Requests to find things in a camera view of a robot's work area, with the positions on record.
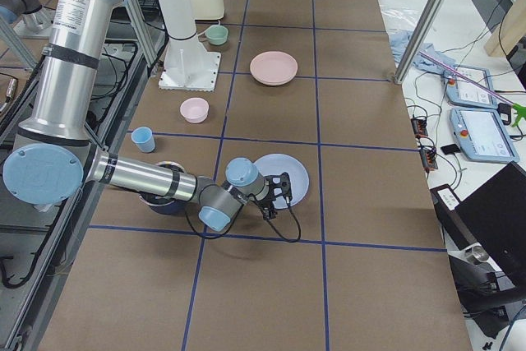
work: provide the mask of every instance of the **pink plate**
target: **pink plate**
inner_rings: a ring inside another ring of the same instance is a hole
[[[280,51],[260,53],[250,62],[250,73],[261,84],[282,85],[298,72],[296,59]]]

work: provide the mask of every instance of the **light blue joint cap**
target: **light blue joint cap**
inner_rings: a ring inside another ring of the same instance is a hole
[[[232,159],[227,166],[228,182],[235,187],[245,187],[256,181],[259,170],[247,158]]]
[[[80,160],[69,150],[35,143],[11,152],[3,165],[9,192],[32,205],[49,205],[73,195],[82,184]]]
[[[16,14],[8,8],[0,6],[0,18],[3,18],[8,24],[12,24],[16,21]]]
[[[230,217],[228,217],[223,211],[209,206],[204,206],[201,209],[199,212],[199,219],[203,221],[206,226],[212,228],[216,232],[221,232],[230,222]]]

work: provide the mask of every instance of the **cup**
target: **cup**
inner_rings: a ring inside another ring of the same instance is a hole
[[[222,25],[212,25],[205,30],[208,42],[213,45],[222,45],[227,42],[228,29]]]
[[[151,152],[155,150],[154,133],[148,127],[138,127],[131,133],[131,141],[142,152]]]

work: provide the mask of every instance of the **white desk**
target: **white desk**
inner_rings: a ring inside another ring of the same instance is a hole
[[[413,17],[416,21],[422,13],[427,0],[378,0],[382,11],[390,10],[391,12],[399,12],[400,15]],[[413,27],[410,21],[396,20],[395,18],[387,16],[384,13],[385,27],[388,32],[395,29],[412,30]],[[477,9],[471,0],[445,0],[437,18],[435,19],[431,30],[429,31],[425,42],[433,43],[435,48],[440,51],[449,48],[463,47],[465,44],[473,41],[478,35],[486,29],[486,24],[478,14]],[[462,61],[464,65],[474,67],[484,67],[489,69],[491,75],[497,75],[505,72],[510,72],[509,63],[504,58],[490,58],[484,51],[484,44],[489,39],[490,34],[485,35],[480,41],[471,46],[456,51],[450,51],[447,55],[460,62],[468,53],[468,56]],[[404,96],[410,98],[408,104],[412,104],[411,100],[420,106],[423,106],[429,114],[436,114],[438,108],[424,100],[421,100],[416,95],[415,79],[422,74],[416,67],[412,67],[408,77],[403,83]],[[492,82],[495,90],[523,90],[519,79],[515,73],[510,72],[502,76],[492,77]],[[418,79],[418,93],[421,97],[429,99],[432,102],[440,103],[444,94],[443,85],[439,76],[425,75]],[[526,104],[526,95],[507,95],[511,100],[520,104]],[[450,128],[449,110],[451,106],[445,99],[442,102],[442,115],[440,121],[438,117],[431,117],[428,119],[427,130],[430,138],[436,143],[437,147],[454,143],[453,133]],[[526,122],[521,121],[520,126],[523,132],[526,132]],[[512,134],[519,134],[519,131],[510,128]],[[524,168],[526,163],[526,139],[514,143],[516,150],[519,152],[521,161],[519,164]],[[461,199],[469,196],[480,185],[487,181],[491,176],[503,168],[503,164],[488,164],[467,161],[462,154],[457,155],[460,165],[463,169],[462,182],[455,192]],[[451,159],[452,164],[456,167],[457,164],[454,159]],[[441,158],[437,159],[439,169],[430,172],[428,178],[429,188],[439,186],[444,183],[451,184],[454,179],[454,170]],[[487,341],[493,341],[491,349],[500,347],[505,329],[500,332],[496,340],[487,338],[474,323],[474,321],[467,320],[469,335],[472,340],[474,350],[480,350]],[[523,351],[526,344],[526,320],[518,321],[514,324],[514,328],[510,333],[505,346],[505,351]]]

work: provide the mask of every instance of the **label sticker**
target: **label sticker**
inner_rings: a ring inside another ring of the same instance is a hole
[[[82,34],[89,0],[58,0],[53,24],[75,35]]]
[[[438,195],[442,198],[442,201],[450,211],[453,211],[454,208],[459,205],[459,201],[449,189],[440,189]]]

